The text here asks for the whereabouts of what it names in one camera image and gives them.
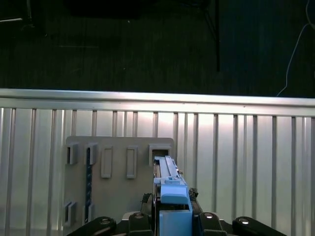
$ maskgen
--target blue plastic part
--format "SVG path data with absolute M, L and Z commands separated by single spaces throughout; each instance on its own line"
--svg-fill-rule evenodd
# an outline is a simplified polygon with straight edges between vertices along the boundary
M 160 210 L 160 236 L 191 236 L 192 207 L 189 199 L 189 187 L 178 173 L 175 161 L 170 156 L 155 157 L 159 162 L 161 178 L 154 178 L 154 184 L 160 185 L 160 202 L 162 204 L 188 205 L 187 210 Z

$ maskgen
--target wall-mounted holder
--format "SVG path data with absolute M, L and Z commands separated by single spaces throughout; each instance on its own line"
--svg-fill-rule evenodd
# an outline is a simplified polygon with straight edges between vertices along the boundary
M 143 194 L 152 192 L 154 156 L 173 156 L 174 142 L 170 138 L 71 136 L 65 147 L 69 152 L 64 201 L 75 202 L 64 222 L 67 235 L 97 217 L 106 215 L 119 222 L 126 212 L 139 211 Z

